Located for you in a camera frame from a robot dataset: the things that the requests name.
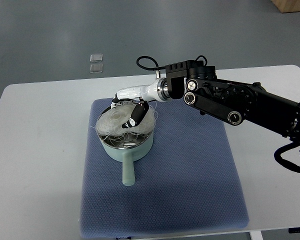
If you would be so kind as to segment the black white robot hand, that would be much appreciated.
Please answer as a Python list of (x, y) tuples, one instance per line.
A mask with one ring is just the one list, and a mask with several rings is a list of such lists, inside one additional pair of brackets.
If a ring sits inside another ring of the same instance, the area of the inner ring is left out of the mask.
[(137, 103), (129, 119), (122, 125), (123, 129), (137, 127), (149, 110), (148, 102), (168, 102), (167, 80), (164, 77), (156, 78), (150, 85), (140, 85), (119, 90), (111, 101), (111, 108), (116, 108), (128, 102)]

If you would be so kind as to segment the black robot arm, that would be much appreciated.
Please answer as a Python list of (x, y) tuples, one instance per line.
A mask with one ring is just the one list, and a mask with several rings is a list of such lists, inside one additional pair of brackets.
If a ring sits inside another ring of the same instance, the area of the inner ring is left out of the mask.
[(267, 92), (260, 82), (218, 79), (207, 60), (187, 60), (165, 66), (167, 92), (202, 115), (208, 114), (232, 126), (244, 120), (273, 131), (291, 143), (278, 148), (274, 159), (284, 168), (300, 173), (300, 166), (282, 154), (300, 147), (300, 102)]

